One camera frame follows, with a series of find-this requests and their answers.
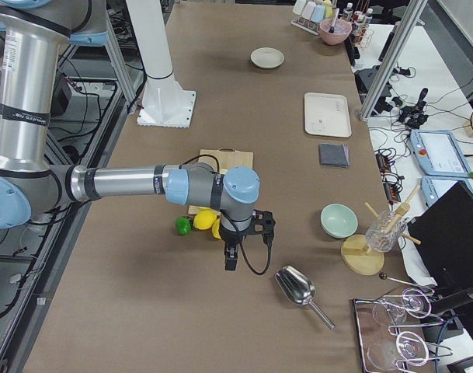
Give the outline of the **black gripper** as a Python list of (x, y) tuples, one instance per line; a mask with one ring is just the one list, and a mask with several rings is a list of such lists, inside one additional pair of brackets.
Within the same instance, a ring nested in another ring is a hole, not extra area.
[(241, 237), (237, 232), (226, 228), (220, 228), (219, 234), (224, 241), (224, 269), (235, 271), (238, 262), (238, 246), (241, 244)]

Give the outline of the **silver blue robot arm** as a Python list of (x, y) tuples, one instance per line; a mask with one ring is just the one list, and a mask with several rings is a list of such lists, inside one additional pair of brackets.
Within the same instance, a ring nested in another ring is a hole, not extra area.
[(52, 166), (44, 149), (58, 50), (105, 44), (103, 1), (1, 1), (6, 29), (0, 87), (0, 229), (27, 223), (54, 207), (107, 196), (158, 194), (174, 204), (221, 213), (224, 267), (264, 222), (255, 209), (259, 177), (248, 167), (217, 173), (206, 163), (143, 168)]

